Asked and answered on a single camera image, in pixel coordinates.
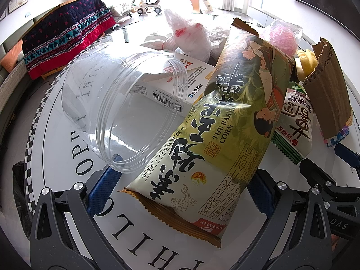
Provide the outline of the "green baked corn snack bag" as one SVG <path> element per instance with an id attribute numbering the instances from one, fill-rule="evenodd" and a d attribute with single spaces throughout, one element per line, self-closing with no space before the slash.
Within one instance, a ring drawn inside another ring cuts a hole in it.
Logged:
<path id="1" fill-rule="evenodd" d="M 294 71 L 292 57 L 235 19 L 202 98 L 124 192 L 172 229 L 220 248 Z"/>

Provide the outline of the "clear bag with pink contents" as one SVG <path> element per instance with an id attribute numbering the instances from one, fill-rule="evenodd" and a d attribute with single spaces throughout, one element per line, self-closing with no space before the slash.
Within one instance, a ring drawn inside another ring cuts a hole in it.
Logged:
<path id="1" fill-rule="evenodd" d="M 303 29 L 295 24 L 276 19 L 265 27 L 264 37 L 271 45 L 277 47 L 289 57 L 297 53 Z"/>

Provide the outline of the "black trash bag bin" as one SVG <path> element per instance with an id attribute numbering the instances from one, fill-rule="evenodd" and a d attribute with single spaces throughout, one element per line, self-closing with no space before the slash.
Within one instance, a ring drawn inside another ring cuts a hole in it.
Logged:
<path id="1" fill-rule="evenodd" d="M 27 239 L 31 235 L 32 221 L 28 213 L 24 188 L 24 161 L 20 161 L 12 166 L 13 173 L 13 195 L 18 212 L 21 227 Z"/>

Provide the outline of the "green white snack packet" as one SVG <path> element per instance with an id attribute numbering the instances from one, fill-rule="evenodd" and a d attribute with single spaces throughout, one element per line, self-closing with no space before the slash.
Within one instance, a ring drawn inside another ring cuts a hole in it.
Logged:
<path id="1" fill-rule="evenodd" d="M 314 109 L 305 89 L 289 82 L 279 120 L 271 142 L 294 164 L 299 164 L 312 149 Z"/>

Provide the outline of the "brown corrugated cardboard piece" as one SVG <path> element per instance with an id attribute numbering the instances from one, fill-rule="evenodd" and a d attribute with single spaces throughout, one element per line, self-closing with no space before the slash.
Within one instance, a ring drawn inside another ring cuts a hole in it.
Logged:
<path id="1" fill-rule="evenodd" d="M 321 38 L 312 49 L 317 65 L 305 78 L 303 86 L 314 108 L 324 142 L 331 147 L 349 134 L 353 111 L 333 46 Z"/>

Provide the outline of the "clear plastic jar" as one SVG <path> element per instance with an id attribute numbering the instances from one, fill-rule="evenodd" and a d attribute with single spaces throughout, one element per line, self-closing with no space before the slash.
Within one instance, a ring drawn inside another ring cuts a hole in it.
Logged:
<path id="1" fill-rule="evenodd" d="M 106 41 L 82 51 L 65 70 L 64 114 L 89 148 L 121 173 L 142 172 L 184 118 L 131 92 L 159 52 Z"/>

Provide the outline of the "green grey sofa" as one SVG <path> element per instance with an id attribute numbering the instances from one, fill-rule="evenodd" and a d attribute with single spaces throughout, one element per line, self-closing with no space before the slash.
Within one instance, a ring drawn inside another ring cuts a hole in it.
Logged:
<path id="1" fill-rule="evenodd" d="M 31 83 L 22 46 L 23 41 L 18 41 L 1 59 L 5 69 L 5 77 L 1 73 L 1 120 L 10 115 Z"/>

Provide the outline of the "white cardboard box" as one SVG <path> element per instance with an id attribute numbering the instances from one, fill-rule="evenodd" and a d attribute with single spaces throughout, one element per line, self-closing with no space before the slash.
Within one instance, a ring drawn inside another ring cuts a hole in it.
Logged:
<path id="1" fill-rule="evenodd" d="M 155 65 L 131 88 L 185 117 L 203 96 L 214 67 L 195 58 L 172 51 L 160 51 Z"/>

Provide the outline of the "orange cushion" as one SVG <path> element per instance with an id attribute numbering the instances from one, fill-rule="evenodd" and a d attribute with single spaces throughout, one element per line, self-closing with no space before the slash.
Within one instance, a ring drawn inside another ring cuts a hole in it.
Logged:
<path id="1" fill-rule="evenodd" d="M 18 56 L 22 51 L 22 45 L 23 41 L 20 40 L 1 60 L 1 65 L 7 72 L 12 72 L 12 70 L 16 67 L 16 64 L 18 63 Z"/>

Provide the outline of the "table with patterned blanket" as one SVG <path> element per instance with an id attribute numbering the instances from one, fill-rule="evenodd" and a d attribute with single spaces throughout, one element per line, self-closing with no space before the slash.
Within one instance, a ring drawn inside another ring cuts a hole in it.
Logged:
<path id="1" fill-rule="evenodd" d="M 101 0 L 70 0 L 53 8 L 22 36 L 30 78 L 67 65 L 114 25 L 110 9 Z"/>

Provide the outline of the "white red plastic bag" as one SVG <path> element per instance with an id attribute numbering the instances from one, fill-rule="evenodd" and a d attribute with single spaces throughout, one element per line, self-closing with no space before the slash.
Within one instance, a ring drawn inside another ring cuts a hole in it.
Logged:
<path id="1" fill-rule="evenodd" d="M 158 51 L 179 49 L 186 56 L 205 63 L 210 59 L 218 60 L 230 32 L 228 26 L 213 18 L 194 20 L 190 15 L 170 9 L 165 10 L 164 15 L 171 35 L 151 34 L 142 46 Z"/>

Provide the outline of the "toy ride-on airplane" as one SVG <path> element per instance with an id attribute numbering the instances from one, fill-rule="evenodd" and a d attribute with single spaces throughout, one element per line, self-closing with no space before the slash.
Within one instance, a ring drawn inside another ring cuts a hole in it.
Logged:
<path id="1" fill-rule="evenodd" d="M 157 15 L 159 15 L 162 12 L 162 9 L 159 5 L 160 0 L 156 0 L 153 3 L 147 3 L 144 0 L 140 0 L 139 6 L 137 8 L 137 13 L 139 15 L 146 14 L 149 10 L 152 10 Z"/>

